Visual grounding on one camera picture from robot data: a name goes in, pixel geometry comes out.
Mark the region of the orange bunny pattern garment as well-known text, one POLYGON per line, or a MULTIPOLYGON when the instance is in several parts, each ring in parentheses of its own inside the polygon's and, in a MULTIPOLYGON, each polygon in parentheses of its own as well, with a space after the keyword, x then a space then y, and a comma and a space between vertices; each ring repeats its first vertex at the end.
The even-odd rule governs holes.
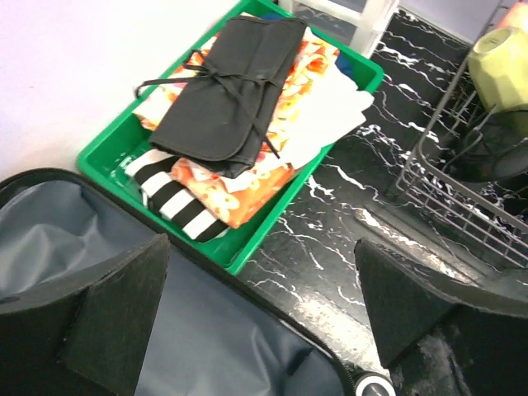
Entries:
POLYGON ((180 158, 171 176, 195 196, 207 210, 233 229, 247 223, 295 175, 289 165, 269 172, 250 173, 246 187, 229 187, 222 177, 180 158))

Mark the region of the orange floral pattern cloth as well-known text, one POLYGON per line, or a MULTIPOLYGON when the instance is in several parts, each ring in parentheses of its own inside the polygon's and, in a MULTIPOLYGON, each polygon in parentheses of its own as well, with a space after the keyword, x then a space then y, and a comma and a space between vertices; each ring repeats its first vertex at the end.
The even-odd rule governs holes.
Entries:
POLYGON ((314 124, 309 107, 316 102, 316 96, 338 75, 338 55, 336 46, 317 37, 310 28, 305 30, 266 133, 278 149, 278 156, 271 152, 267 143, 263 143, 256 162, 238 175, 231 171, 221 172, 216 165, 200 164, 196 160, 186 159, 180 163, 189 166, 198 181, 220 177, 227 191, 241 191, 255 178, 281 167, 303 167, 317 155, 321 145, 310 144, 302 148, 301 144, 307 139, 300 137, 301 132, 314 124))

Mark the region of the black roll-up pouch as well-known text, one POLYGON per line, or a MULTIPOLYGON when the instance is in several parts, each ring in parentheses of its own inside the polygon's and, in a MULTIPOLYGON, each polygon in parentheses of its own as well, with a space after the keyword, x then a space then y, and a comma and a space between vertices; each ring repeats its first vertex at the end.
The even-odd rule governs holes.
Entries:
POLYGON ((162 151, 187 158, 222 177, 255 164, 307 25, 297 18, 228 19, 210 52, 185 62, 193 77, 154 79, 144 87, 185 86, 149 138, 162 151))

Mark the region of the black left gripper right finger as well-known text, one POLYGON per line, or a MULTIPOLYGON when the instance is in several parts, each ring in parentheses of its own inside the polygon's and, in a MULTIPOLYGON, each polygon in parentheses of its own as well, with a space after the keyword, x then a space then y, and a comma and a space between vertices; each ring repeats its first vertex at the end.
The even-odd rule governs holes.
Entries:
POLYGON ((527 271, 476 285, 363 238, 361 291, 398 395, 525 395, 527 271))

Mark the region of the black white striped garment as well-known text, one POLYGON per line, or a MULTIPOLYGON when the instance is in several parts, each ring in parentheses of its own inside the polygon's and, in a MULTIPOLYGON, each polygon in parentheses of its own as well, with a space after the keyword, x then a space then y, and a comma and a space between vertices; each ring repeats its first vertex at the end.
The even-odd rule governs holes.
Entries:
POLYGON ((144 206, 181 229, 191 240, 206 243, 229 229, 171 175, 177 157, 150 149, 125 167, 141 191, 144 206))

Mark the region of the yellow Pikachu suitcase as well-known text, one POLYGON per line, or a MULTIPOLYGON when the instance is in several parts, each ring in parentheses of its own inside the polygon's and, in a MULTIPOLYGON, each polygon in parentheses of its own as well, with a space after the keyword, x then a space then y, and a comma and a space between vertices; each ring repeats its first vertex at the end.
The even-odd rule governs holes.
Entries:
MULTIPOLYGON (((8 178, 1 184, 1 300, 166 235, 141 220, 71 172, 8 178)), ((132 395, 394 393, 385 376, 342 361, 288 314, 167 238, 167 276, 132 395)))

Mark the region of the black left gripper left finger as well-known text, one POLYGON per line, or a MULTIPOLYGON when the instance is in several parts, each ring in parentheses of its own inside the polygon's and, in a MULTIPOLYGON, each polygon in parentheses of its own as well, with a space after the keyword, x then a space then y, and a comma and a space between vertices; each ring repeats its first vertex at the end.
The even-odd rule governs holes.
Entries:
POLYGON ((170 243, 144 244, 1 300, 3 395, 132 395, 170 243))

